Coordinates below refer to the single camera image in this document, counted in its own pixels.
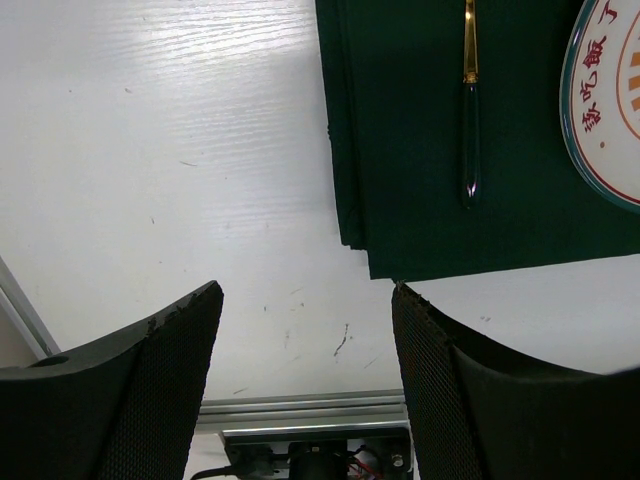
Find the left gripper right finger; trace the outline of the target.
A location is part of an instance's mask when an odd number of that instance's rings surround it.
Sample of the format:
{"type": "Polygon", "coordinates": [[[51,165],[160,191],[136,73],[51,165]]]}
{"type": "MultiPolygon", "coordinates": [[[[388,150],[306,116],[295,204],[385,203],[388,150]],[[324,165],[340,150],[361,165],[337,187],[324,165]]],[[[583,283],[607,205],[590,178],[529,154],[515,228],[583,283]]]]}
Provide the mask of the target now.
{"type": "Polygon", "coordinates": [[[635,479],[639,372],[595,374],[509,348],[409,286],[392,295],[424,479],[635,479]]]}

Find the gold fork black handle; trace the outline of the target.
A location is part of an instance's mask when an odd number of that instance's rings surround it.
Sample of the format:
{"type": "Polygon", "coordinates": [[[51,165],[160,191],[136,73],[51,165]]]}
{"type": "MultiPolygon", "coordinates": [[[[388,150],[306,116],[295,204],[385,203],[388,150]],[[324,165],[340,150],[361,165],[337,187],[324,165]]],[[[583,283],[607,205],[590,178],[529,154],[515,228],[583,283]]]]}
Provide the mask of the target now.
{"type": "Polygon", "coordinates": [[[476,2],[464,4],[462,204],[470,209],[478,204],[481,193],[479,64],[476,2]]]}

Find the dark green cloth napkin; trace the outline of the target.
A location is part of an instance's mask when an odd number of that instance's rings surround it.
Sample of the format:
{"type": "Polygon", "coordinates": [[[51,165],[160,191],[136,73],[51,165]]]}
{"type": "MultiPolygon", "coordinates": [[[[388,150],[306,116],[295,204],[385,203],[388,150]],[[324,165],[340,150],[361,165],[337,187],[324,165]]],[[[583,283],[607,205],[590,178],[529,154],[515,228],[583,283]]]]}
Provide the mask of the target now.
{"type": "Polygon", "coordinates": [[[480,201],[461,203],[460,1],[316,3],[342,243],[424,281],[635,254],[639,217],[573,166],[561,66],[585,1],[482,1],[480,201]]]}

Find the orange sunburst patterned plate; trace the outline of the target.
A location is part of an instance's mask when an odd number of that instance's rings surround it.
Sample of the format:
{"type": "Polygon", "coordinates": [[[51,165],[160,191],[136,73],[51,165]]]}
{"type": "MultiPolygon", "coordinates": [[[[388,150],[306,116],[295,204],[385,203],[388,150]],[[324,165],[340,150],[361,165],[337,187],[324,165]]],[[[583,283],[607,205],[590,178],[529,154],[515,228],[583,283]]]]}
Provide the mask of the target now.
{"type": "Polygon", "coordinates": [[[639,3],[585,1],[567,45],[561,130],[583,180],[639,212],[639,3]]]}

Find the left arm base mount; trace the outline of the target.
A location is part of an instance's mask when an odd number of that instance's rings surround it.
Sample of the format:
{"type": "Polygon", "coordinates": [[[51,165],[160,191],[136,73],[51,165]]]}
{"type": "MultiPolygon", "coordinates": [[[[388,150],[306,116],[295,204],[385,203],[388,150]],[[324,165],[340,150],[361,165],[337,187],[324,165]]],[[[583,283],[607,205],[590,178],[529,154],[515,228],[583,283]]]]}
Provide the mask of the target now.
{"type": "Polygon", "coordinates": [[[226,466],[191,479],[412,479],[408,429],[402,426],[307,428],[223,435],[226,466]]]}

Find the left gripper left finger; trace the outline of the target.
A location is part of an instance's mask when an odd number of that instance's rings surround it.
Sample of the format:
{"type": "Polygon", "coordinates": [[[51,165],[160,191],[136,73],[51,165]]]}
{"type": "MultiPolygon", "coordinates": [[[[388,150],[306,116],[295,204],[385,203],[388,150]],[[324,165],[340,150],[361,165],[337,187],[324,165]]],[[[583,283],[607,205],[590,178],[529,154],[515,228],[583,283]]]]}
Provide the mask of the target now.
{"type": "Polygon", "coordinates": [[[223,298],[210,281],[95,341],[2,369],[2,478],[182,478],[223,298]]]}

